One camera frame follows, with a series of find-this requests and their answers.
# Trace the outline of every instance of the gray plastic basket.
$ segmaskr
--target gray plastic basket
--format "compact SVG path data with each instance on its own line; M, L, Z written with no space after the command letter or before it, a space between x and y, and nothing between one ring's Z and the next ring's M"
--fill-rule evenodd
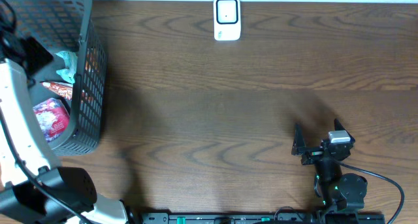
M37 84L29 92L34 105L53 97L61 99L70 114L64 133L50 142L56 155L91 153L99 143L106 76L106 54L90 20L91 0L6 1L16 12L20 35L35 37L52 54L64 50L77 53L71 101L39 83L62 81L56 74L64 68L60 58L36 73Z

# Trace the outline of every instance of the basket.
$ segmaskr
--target basket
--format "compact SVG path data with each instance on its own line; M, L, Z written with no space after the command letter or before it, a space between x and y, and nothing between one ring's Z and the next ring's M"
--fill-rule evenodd
M98 147L106 77L106 54L90 19L91 0L6 0L15 10L19 35L34 37L51 54L76 52L78 56L72 100L42 87L39 81L60 81L60 58L33 78L29 89L34 105L50 97L60 99L70 114L65 131L49 143L56 155L83 155Z

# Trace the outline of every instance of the cable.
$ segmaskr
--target cable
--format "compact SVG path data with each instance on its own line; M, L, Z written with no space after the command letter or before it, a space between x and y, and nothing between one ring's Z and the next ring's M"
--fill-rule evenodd
M402 207L404 205L405 194L404 194L404 190L402 189L402 187L399 184L397 184L394 180L392 180L390 178L387 178L385 176L382 176L380 174L376 174L374 172L370 172L370 171L367 171L367 170L364 170L364 169L361 169L361 168L357 168L357 167L354 167L354 166L351 166L351 165L347 165L347 164L345 164L345 163L343 163L341 161L336 160L335 158L332 158L332 160L335 163L339 164L340 166L343 166L345 168L352 169L352 170L357 171L357 172L363 172L365 174L369 174L369 175L375 176L376 178L380 178L382 180L385 180L386 182L389 182L389 183L393 184L394 186L396 186L396 188L398 188L398 190L400 192L399 206L398 206L398 209L396 209L396 212L393 214L392 218L387 222L387 224L392 224L393 221L396 219L396 217L398 217L398 214L400 213L400 211L401 211L401 209L402 209Z
M296 212L296 210L294 209L294 208L292 208L292 207L290 207L290 206L283 206L283 207L281 207L281 208L279 208L277 211L276 211L276 213L274 214L274 220L276 221L277 220L277 215L283 210L283 209L291 209L294 213L296 213L296 215L300 218L300 220L301 221L303 221L303 218L300 216L300 214L298 213L298 212Z
M1 123L1 126L3 128L3 131L5 132L5 137L6 137L6 141L7 141L8 147L10 148L10 151L12 152L13 158L16 161L15 163L20 167L20 169L25 174L25 176L27 176L27 179L42 194L44 194L46 197L48 197L49 199L53 200L57 204L61 205L63 208L65 208L66 210L68 210L70 213L72 213L75 216L77 216L78 218L80 218L80 220L83 221L85 224L93 224L89 219L87 219L86 217L84 217L82 214L79 214L77 211L73 210L67 203L65 203L62 200L59 200L53 194L51 194L47 190L45 190L45 188L43 188L43 186L41 184L39 184L38 181L36 181L36 179L34 177L32 177L30 171L27 169L27 167L25 166L24 162L20 159L20 157L18 155L18 152L16 151L16 148L14 147L14 144L13 144L13 141L11 140L11 135L10 135L8 129L7 129L6 120L5 120L5 117L3 115L3 111L1 110L1 108L0 108L0 123Z

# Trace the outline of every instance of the pink package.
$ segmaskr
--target pink package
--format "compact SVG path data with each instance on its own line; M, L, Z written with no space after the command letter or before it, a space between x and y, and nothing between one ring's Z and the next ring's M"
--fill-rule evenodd
M33 107L47 142L59 137L67 128L70 116L60 100L50 98Z

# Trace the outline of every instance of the wood grain surface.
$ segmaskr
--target wood grain surface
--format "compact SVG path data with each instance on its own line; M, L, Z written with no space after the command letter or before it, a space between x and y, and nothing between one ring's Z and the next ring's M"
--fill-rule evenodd
M293 127L315 146L337 117L357 140L346 163L396 180L396 223L416 223L418 5L242 3L235 42L214 40L212 13L94 2L108 54L102 139L64 165L139 210L309 210L322 200L313 166L291 155ZM364 210L389 220L398 190L365 177Z

